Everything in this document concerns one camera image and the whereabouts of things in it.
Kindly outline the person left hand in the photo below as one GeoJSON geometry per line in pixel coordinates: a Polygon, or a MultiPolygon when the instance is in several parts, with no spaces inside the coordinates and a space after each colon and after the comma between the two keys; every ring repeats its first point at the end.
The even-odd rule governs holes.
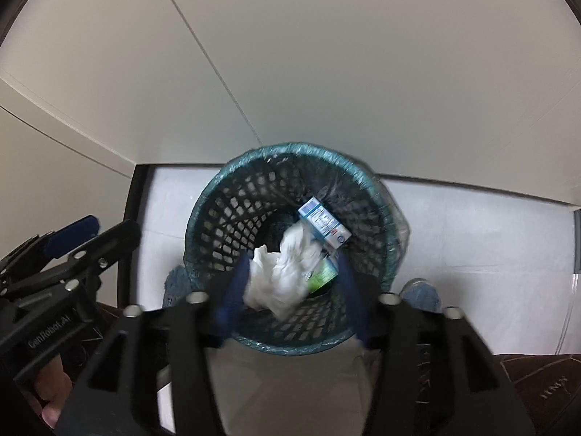
{"type": "Polygon", "coordinates": [[[43,422],[54,429],[72,389],[61,356],[57,355],[38,371],[34,381],[36,396],[29,398],[29,404],[43,422]]]}

